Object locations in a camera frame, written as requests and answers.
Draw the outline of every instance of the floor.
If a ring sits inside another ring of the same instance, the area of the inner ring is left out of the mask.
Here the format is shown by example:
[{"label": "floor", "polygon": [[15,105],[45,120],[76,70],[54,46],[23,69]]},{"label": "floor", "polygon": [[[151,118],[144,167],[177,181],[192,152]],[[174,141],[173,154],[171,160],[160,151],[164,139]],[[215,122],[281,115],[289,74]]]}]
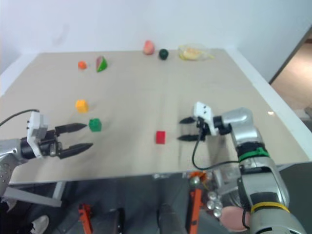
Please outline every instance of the floor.
[{"label": "floor", "polygon": [[[185,224],[189,189],[188,180],[182,178],[182,174],[173,174],[166,179],[154,179],[147,175],[69,182],[63,195],[63,199],[67,200],[64,208],[32,205],[27,219],[32,221],[47,214],[50,225],[45,234],[83,234],[82,225],[78,221],[78,204],[84,202],[93,207],[94,218],[91,220],[94,227],[107,220],[110,210],[123,207],[126,234],[157,234],[156,214],[160,204],[171,205]],[[36,188],[35,192],[51,195],[52,191],[53,186],[48,184]],[[200,217],[198,234],[229,233],[205,212],[201,212]]]},{"label": "floor", "polygon": [[312,44],[301,46],[272,87],[293,110],[312,105]]}]

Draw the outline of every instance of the black cable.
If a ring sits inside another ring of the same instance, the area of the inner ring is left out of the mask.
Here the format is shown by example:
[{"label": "black cable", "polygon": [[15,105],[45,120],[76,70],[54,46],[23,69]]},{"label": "black cable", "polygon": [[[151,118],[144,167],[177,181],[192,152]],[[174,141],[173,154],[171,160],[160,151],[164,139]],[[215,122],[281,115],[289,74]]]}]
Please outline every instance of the black cable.
[{"label": "black cable", "polygon": [[29,109],[29,110],[24,110],[24,111],[18,112],[18,113],[16,113],[16,114],[11,115],[10,117],[6,118],[4,121],[2,121],[2,122],[0,123],[0,127],[1,127],[3,124],[5,124],[7,121],[9,121],[10,119],[14,118],[15,116],[19,116],[19,115],[21,115],[21,114],[24,114],[24,113],[26,113],[26,112],[31,112],[31,111],[39,112],[39,110],[37,110],[37,109]]},{"label": "black cable", "polygon": [[200,142],[201,134],[202,134],[202,133],[201,133],[201,130],[200,130],[200,131],[199,131],[199,134],[198,134],[198,139],[197,139],[197,141],[196,141],[196,145],[195,145],[194,150],[193,150],[193,155],[192,155],[192,163],[193,163],[193,165],[194,165],[197,169],[199,169],[199,170],[201,170],[201,171],[206,171],[206,170],[210,170],[210,169],[212,169],[212,168],[219,167],[219,166],[221,166],[221,165],[228,164],[228,163],[239,163],[238,161],[224,161],[224,162],[216,163],[216,164],[214,164],[214,165],[212,165],[212,166],[210,166],[210,167],[198,167],[198,166],[195,164],[195,153],[196,153],[198,144],[199,144],[199,142]]},{"label": "black cable", "polygon": [[247,212],[246,210],[243,211],[243,220],[242,220],[242,222],[243,222],[243,226],[245,228],[249,229],[249,226],[246,225],[246,220],[245,220],[246,219],[246,212]]}]

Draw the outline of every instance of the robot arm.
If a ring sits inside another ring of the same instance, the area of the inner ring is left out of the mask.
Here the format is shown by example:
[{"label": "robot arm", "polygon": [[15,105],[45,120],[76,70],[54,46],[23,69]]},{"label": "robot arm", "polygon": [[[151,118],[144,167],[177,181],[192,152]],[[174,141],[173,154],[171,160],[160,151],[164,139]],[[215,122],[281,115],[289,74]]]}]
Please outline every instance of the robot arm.
[{"label": "robot arm", "polygon": [[239,108],[213,116],[209,106],[198,102],[193,114],[201,122],[197,126],[204,122],[211,135],[231,134],[241,172],[237,180],[240,200],[243,208],[251,212],[250,233],[305,234],[288,210],[288,190],[254,126],[252,112]]},{"label": "robot arm", "polygon": [[63,149],[58,137],[63,133],[78,131],[87,125],[73,123],[55,127],[47,131],[45,117],[33,111],[27,122],[27,137],[0,141],[0,197],[3,196],[13,173],[13,170],[32,158],[58,156],[60,159],[77,155],[89,149],[92,143],[82,143]]}]

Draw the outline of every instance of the beige tabletop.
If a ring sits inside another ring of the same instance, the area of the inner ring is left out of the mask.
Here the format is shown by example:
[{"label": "beige tabletop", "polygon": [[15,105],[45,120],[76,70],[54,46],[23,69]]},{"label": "beige tabletop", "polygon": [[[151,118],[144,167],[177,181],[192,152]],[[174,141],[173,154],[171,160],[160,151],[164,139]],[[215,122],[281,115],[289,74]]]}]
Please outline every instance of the beige tabletop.
[{"label": "beige tabletop", "polygon": [[[57,53],[39,55],[0,98],[0,119],[37,108],[47,115],[50,129],[67,123],[88,123],[100,118],[102,131],[84,128],[59,139],[64,147],[92,142],[88,151],[59,160],[32,159],[17,167],[12,183],[69,181],[194,170],[193,142],[182,134],[195,134],[194,125],[179,125],[201,101],[215,115],[238,108],[252,110],[266,147],[276,163],[307,161],[308,157],[269,105],[224,50],[215,59],[182,61],[170,51],[166,61],[157,54],[136,52]],[[95,60],[104,55],[108,68],[96,72]],[[88,69],[78,69],[78,61]],[[75,102],[85,99],[90,111],[79,114]],[[29,114],[16,117],[0,129],[1,139],[26,136]],[[157,130],[166,131],[166,144],[155,144]],[[200,166],[236,160],[229,136],[209,137],[196,153]]]}]

